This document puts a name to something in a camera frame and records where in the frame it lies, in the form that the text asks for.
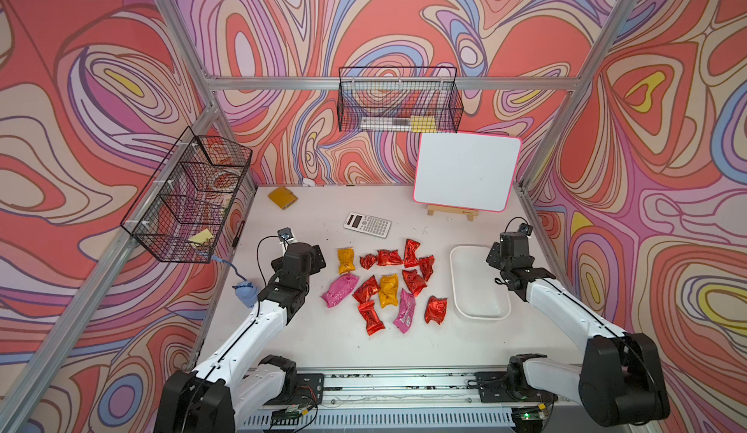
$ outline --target red candy wrapper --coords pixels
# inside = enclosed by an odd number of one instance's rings
[[[416,250],[417,250],[417,247],[419,246],[420,246],[419,242],[407,239],[407,242],[405,243],[405,260],[404,260],[406,268],[414,268],[417,266],[418,260],[416,258]]]
[[[384,323],[381,322],[381,319],[379,319],[379,316],[376,314],[376,310],[374,309],[373,300],[358,305],[358,311],[361,313],[361,316],[363,316],[363,319],[366,320],[366,331],[368,331],[369,336],[379,329],[384,328]]]
[[[435,321],[439,325],[446,317],[446,298],[428,298],[428,306],[425,307],[425,322]]]
[[[361,266],[363,266],[366,270],[370,270],[371,267],[378,261],[379,259],[375,254],[369,253],[365,256],[361,256]]]
[[[402,270],[402,279],[405,280],[407,288],[410,289],[410,292],[415,297],[417,297],[422,289],[428,287],[428,285],[425,283],[425,279],[423,279],[421,275],[417,273],[417,270]]]
[[[400,258],[400,252],[379,250],[379,266],[399,266],[402,264],[402,258]]]
[[[433,261],[435,261],[433,256],[426,256],[418,261],[421,265],[421,272],[423,273],[423,279],[425,279],[425,282],[428,282],[430,276],[433,275]]]
[[[358,290],[356,290],[352,294],[352,296],[356,298],[358,303],[366,303],[371,299],[372,296],[378,294],[380,289],[381,288],[379,287],[379,283],[376,282],[376,278],[374,276],[371,276],[366,280],[366,282],[358,287]]]

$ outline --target wall-mounted basket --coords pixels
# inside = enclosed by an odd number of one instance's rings
[[[339,75],[340,131],[459,130],[464,106],[453,66],[341,67]]]
[[[196,136],[190,128],[179,140],[166,157],[174,153],[179,160],[153,202],[142,217],[130,219],[141,191],[120,225],[159,261],[210,263],[252,150],[222,137]],[[176,154],[178,146],[184,149]]]

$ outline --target wooden easel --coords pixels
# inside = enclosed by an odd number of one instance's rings
[[[474,217],[480,215],[480,211],[478,210],[469,210],[463,207],[439,206],[438,204],[428,205],[428,216],[432,216],[436,211],[441,211],[442,213],[464,214],[467,216],[468,221],[474,221]]]

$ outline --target blue glove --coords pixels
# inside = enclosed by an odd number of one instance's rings
[[[257,295],[259,294],[259,290],[254,287],[254,284],[245,281],[238,284],[238,286],[233,286],[233,288],[236,290],[236,296],[241,300],[241,303],[248,308],[254,307],[257,303]]]

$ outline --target mounting plate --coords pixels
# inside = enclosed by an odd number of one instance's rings
[[[506,372],[476,372],[474,379],[477,382],[477,391],[480,393],[480,401],[486,404],[497,402],[542,402],[542,400],[558,400],[558,396],[550,391],[527,390],[523,392],[526,399],[517,399],[507,389],[505,383],[501,382]]]
[[[317,397],[317,403],[322,403],[322,394],[324,392],[324,374],[323,373],[298,373],[296,375],[296,386],[309,386],[314,395]],[[292,398],[289,400],[278,401],[271,399],[265,403],[265,405],[291,405],[291,404],[305,404],[308,400],[305,397],[309,397],[309,390],[305,388],[298,389]]]

